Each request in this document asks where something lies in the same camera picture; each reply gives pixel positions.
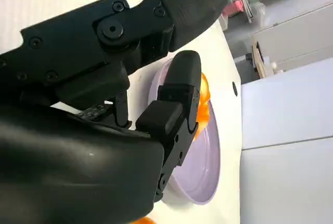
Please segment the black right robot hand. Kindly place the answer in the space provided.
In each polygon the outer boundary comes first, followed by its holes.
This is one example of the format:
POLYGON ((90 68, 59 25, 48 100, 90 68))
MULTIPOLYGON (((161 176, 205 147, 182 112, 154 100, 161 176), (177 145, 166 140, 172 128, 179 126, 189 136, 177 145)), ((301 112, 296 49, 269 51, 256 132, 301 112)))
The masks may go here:
POLYGON ((146 216, 198 130, 201 61, 183 46, 228 0, 99 0, 1 55, 1 223, 146 216))

